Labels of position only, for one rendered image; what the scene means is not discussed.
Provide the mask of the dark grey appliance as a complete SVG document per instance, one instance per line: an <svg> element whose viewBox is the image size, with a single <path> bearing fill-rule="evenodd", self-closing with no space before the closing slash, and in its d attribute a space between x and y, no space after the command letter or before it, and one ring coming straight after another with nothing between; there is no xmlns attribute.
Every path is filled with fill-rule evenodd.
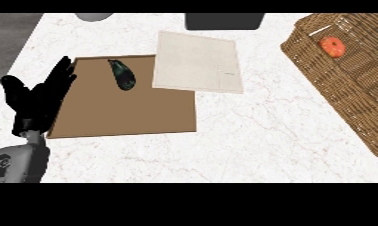
<svg viewBox="0 0 378 226"><path fill-rule="evenodd" d="M188 30L256 30L263 13L186 13Z"/></svg>

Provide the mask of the brown wicker basket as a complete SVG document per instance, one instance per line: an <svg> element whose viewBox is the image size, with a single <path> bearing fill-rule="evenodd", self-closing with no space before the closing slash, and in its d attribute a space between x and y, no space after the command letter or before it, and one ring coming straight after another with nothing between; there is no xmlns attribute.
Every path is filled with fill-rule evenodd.
<svg viewBox="0 0 378 226"><path fill-rule="evenodd" d="M346 53L319 45L337 37ZM313 13L296 22L281 49L378 157L378 13Z"/></svg>

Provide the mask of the grey round object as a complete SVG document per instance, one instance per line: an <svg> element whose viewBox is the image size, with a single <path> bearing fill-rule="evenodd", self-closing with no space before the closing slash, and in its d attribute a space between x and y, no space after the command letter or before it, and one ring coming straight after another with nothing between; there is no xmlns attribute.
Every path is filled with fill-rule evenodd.
<svg viewBox="0 0 378 226"><path fill-rule="evenodd" d="M111 13L77 13L76 16L86 22L96 22L105 20Z"/></svg>

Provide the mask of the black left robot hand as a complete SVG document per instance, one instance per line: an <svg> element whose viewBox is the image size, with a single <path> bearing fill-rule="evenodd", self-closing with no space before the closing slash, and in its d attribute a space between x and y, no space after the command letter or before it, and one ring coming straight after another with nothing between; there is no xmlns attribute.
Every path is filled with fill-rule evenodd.
<svg viewBox="0 0 378 226"><path fill-rule="evenodd" d="M17 76L5 75L0 78L6 103L17 113L12 129L15 136L24 137L30 130L45 133L51 129L76 78L67 56L53 67L45 82L33 89Z"/></svg>

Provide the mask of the beige cloth placemat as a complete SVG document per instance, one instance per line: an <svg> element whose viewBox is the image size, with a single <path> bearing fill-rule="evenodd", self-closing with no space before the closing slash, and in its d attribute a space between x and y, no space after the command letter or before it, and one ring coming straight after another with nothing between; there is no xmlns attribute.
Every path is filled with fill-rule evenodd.
<svg viewBox="0 0 378 226"><path fill-rule="evenodd" d="M242 94L237 43L161 31L152 87Z"/></svg>

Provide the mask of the orange round fruit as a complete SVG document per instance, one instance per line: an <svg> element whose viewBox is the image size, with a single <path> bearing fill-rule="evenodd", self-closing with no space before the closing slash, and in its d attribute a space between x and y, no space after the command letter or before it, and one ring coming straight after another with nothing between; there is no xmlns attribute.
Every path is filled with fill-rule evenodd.
<svg viewBox="0 0 378 226"><path fill-rule="evenodd" d="M346 45L343 41L334 36L325 36L319 40L321 48L333 58L340 58L346 53Z"/></svg>

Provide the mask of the brown placemat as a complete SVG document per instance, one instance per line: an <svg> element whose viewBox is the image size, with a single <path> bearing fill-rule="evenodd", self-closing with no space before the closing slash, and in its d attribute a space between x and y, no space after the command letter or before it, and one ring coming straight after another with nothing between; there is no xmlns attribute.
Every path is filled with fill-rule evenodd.
<svg viewBox="0 0 378 226"><path fill-rule="evenodd" d="M194 132L195 93L152 86L155 57L118 56L136 76L132 90L120 89L110 56L74 62L77 79L67 93L48 137L79 138Z"/></svg>

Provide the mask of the dark green squash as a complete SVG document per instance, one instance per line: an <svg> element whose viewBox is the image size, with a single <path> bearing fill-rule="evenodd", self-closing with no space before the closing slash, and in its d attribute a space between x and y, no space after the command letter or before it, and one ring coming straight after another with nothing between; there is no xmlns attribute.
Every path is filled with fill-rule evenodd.
<svg viewBox="0 0 378 226"><path fill-rule="evenodd" d="M118 88L124 91L132 90L136 85L136 77L133 71L120 60L110 59L108 62L113 69Z"/></svg>

